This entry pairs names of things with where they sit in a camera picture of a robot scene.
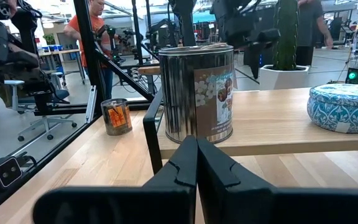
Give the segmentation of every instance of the cactus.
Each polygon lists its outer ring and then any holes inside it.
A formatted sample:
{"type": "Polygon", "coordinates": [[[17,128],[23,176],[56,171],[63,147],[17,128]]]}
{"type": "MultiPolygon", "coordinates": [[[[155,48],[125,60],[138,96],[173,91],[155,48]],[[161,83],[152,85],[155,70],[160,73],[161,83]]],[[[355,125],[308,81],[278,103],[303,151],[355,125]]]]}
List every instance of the cactus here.
{"type": "Polygon", "coordinates": [[[280,31],[280,40],[273,48],[273,69],[296,70],[298,37],[298,1],[278,0],[274,14],[274,28],[280,31]]]}

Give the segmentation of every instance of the desk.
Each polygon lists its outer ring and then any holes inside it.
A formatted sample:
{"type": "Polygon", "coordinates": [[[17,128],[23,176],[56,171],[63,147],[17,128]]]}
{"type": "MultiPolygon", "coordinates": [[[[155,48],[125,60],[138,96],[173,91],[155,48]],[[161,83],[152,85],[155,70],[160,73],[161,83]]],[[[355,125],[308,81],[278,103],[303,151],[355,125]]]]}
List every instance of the desk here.
{"type": "Polygon", "coordinates": [[[80,55],[80,50],[79,49],[57,50],[57,51],[53,51],[53,52],[41,53],[41,54],[39,54],[39,56],[40,57],[46,57],[47,60],[48,60],[49,65],[51,65],[53,67],[53,68],[51,68],[51,70],[55,70],[56,69],[56,63],[55,63],[55,60],[53,59],[53,56],[54,55],[59,55],[59,54],[70,54],[70,53],[75,53],[75,55],[76,55],[75,60],[77,61],[78,71],[65,72],[63,74],[63,86],[65,86],[65,82],[66,82],[65,75],[69,75],[69,74],[75,73],[75,72],[80,73],[82,84],[85,84],[85,74],[84,74],[84,70],[82,69],[81,55],[80,55]]]}
{"type": "MultiPolygon", "coordinates": [[[[230,156],[358,150],[358,134],[325,130],[313,124],[306,111],[309,88],[240,91],[233,99],[233,134],[217,144],[230,156]]],[[[158,131],[161,156],[168,159],[178,147],[158,131]]]]}
{"type": "MultiPolygon", "coordinates": [[[[266,112],[259,110],[262,111],[262,120],[269,109],[266,112]]],[[[32,223],[35,201],[46,191],[57,187],[144,184],[153,175],[142,125],[144,115],[145,111],[131,111],[133,130],[122,136],[108,136],[103,119],[99,118],[0,206],[0,223],[32,223]]],[[[269,140],[269,136],[259,139],[269,140]]],[[[358,151],[242,156],[234,159],[276,186],[358,188],[358,151]]],[[[203,223],[199,202],[196,223],[203,223]]]]}
{"type": "MultiPolygon", "coordinates": [[[[158,64],[158,60],[152,60],[148,64],[144,65],[129,65],[128,63],[125,64],[125,62],[120,66],[121,69],[126,69],[129,76],[132,77],[132,69],[137,68],[139,75],[145,75],[147,79],[147,87],[149,89],[149,92],[151,94],[156,94],[158,92],[157,87],[155,87],[153,75],[159,75],[160,74],[160,66],[155,66],[154,64],[158,64]]],[[[123,80],[121,78],[119,79],[120,85],[124,85],[123,80]]]]}

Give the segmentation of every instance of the gray shirt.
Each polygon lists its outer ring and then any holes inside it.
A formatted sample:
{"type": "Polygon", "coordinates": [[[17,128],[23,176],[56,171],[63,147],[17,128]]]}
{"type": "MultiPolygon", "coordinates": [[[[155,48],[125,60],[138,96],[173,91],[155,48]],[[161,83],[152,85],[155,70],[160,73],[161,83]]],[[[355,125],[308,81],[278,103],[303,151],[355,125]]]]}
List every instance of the gray shirt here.
{"type": "Polygon", "coordinates": [[[312,46],[313,24],[323,15],[320,0],[304,3],[299,7],[298,15],[298,46],[312,46]]]}

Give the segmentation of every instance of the wooden shelf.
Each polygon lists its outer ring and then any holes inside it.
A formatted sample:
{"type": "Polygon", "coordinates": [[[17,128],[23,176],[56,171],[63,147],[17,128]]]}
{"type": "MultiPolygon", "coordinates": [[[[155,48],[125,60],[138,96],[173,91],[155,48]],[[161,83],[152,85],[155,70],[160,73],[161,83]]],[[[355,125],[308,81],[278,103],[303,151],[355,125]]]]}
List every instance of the wooden shelf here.
{"type": "Polygon", "coordinates": [[[160,66],[140,67],[137,71],[140,75],[159,75],[160,66]]]}
{"type": "Polygon", "coordinates": [[[53,52],[45,52],[45,53],[39,53],[40,57],[48,56],[48,55],[56,55],[56,54],[68,54],[68,53],[75,53],[79,52],[79,49],[71,49],[71,50],[56,50],[53,52]]]}
{"type": "MultiPolygon", "coordinates": [[[[233,134],[216,146],[229,156],[358,150],[358,134],[335,133],[311,122],[308,98],[309,88],[235,92],[233,134]]],[[[179,146],[166,137],[165,120],[158,143],[163,159],[179,146]]]]}

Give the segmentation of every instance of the metal can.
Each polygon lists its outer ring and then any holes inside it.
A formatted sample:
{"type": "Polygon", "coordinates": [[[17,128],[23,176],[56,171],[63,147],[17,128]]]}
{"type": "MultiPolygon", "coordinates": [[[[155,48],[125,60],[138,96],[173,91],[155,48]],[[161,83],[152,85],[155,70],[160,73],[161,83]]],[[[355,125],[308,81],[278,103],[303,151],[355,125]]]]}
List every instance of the metal can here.
{"type": "Polygon", "coordinates": [[[104,125],[110,136],[118,136],[132,130],[131,116],[126,99],[111,99],[101,103],[104,125]]]}
{"type": "Polygon", "coordinates": [[[187,135],[194,135],[212,143],[230,137],[233,47],[177,47],[158,54],[167,137],[182,142],[187,135]]]}

